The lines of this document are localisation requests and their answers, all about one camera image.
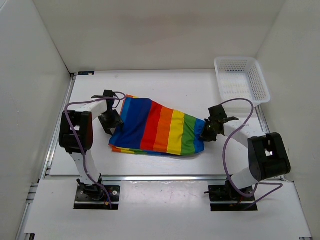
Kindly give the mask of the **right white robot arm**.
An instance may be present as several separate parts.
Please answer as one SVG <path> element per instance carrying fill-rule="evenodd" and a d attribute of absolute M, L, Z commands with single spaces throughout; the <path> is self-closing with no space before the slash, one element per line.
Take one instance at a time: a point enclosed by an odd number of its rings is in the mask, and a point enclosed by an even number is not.
<path fill-rule="evenodd" d="M 290 160 L 279 133 L 264 133 L 252 129 L 239 118 L 228 117 L 221 104 L 210 107 L 208 111 L 209 118 L 204 120 L 200 138 L 206 142 L 215 142 L 218 135 L 227 137 L 222 149 L 222 163 L 227 175 L 224 193 L 227 198 L 250 198 L 252 195 L 247 188 L 263 180 L 290 173 Z M 248 167 L 232 175 L 228 171 L 226 160 L 227 146 L 231 139 L 248 150 Z"/>

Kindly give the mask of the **rainbow striped shorts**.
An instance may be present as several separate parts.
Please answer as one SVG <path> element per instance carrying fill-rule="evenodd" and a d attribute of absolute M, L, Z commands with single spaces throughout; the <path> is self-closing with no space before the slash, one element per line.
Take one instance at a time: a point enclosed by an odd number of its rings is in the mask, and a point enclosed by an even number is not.
<path fill-rule="evenodd" d="M 109 140 L 113 152 L 134 155 L 193 156 L 204 151 L 205 121 L 149 98 L 127 95 L 120 112 L 124 125 Z"/>

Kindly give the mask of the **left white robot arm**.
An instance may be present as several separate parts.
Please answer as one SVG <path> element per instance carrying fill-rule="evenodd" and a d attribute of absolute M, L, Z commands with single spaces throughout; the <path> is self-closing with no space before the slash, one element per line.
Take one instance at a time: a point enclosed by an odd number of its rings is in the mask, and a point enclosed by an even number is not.
<path fill-rule="evenodd" d="M 77 167 L 78 186 L 95 201 L 105 199 L 110 202 L 111 197 L 91 152 L 94 143 L 93 122 L 98 119 L 108 135 L 113 134 L 112 130 L 122 128 L 124 121 L 114 104 L 125 99 L 126 95 L 122 92 L 105 90 L 103 95 L 94 95 L 90 100 L 68 103 L 61 115 L 58 143 Z"/>

